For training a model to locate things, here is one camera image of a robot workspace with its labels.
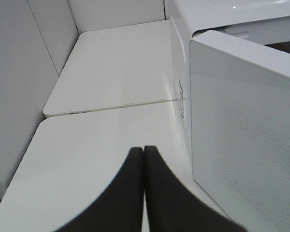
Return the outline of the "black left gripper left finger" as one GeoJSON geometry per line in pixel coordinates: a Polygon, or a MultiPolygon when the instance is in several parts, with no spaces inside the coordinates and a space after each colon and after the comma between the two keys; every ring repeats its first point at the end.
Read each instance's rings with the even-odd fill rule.
{"type": "Polygon", "coordinates": [[[57,231],[140,232],[143,206],[143,149],[133,147],[103,193],[57,231]]]}

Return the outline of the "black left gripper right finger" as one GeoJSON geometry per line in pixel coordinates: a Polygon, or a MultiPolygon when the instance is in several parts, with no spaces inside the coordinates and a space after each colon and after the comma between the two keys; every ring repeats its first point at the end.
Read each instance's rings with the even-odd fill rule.
{"type": "Polygon", "coordinates": [[[155,146],[145,146],[144,169],[151,232],[246,231],[195,197],[170,170],[155,146]]]}

